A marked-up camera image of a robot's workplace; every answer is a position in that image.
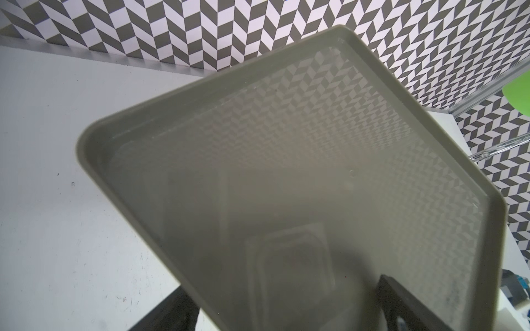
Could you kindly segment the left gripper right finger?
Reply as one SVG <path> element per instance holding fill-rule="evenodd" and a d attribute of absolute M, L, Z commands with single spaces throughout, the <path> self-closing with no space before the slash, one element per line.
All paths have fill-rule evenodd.
<path fill-rule="evenodd" d="M 451 330 L 393 277 L 380 276 L 376 296 L 388 330 Z"/>

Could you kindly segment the grey drawer cabinet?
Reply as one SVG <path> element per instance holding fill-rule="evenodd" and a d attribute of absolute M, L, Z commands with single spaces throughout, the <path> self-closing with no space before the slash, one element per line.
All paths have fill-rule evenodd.
<path fill-rule="evenodd" d="M 77 157 L 221 330 L 491 330 L 502 195 L 336 26 L 96 121 Z"/>

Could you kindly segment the chrome spiral mug tree stand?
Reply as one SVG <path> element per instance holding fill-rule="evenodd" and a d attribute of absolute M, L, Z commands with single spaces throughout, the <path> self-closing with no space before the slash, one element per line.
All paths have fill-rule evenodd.
<path fill-rule="evenodd" d="M 502 93 L 508 103 L 520 114 L 529 117 L 529 71 L 516 77 L 502 87 Z M 519 147 L 529 142 L 529 133 L 511 138 L 498 145 L 491 146 L 479 153 L 470 156 L 470 160 L 479 162 L 488 160 L 497 154 Z"/>

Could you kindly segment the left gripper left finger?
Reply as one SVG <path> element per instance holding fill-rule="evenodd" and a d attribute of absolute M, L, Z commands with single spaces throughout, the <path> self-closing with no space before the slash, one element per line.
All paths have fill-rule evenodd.
<path fill-rule="evenodd" d="M 134 330 L 193 331 L 196 328 L 200 307 L 179 286 L 160 304 L 138 321 Z"/>

